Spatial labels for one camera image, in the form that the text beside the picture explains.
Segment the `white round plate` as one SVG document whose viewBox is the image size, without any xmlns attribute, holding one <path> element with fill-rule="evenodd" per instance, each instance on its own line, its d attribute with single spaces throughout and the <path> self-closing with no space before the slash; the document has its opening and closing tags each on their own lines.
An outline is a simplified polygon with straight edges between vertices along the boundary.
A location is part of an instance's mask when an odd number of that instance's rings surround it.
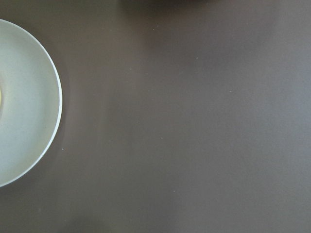
<svg viewBox="0 0 311 233">
<path fill-rule="evenodd" d="M 22 27 L 0 22 L 0 184 L 32 169 L 52 144 L 62 115 L 57 69 L 42 44 Z"/>
</svg>

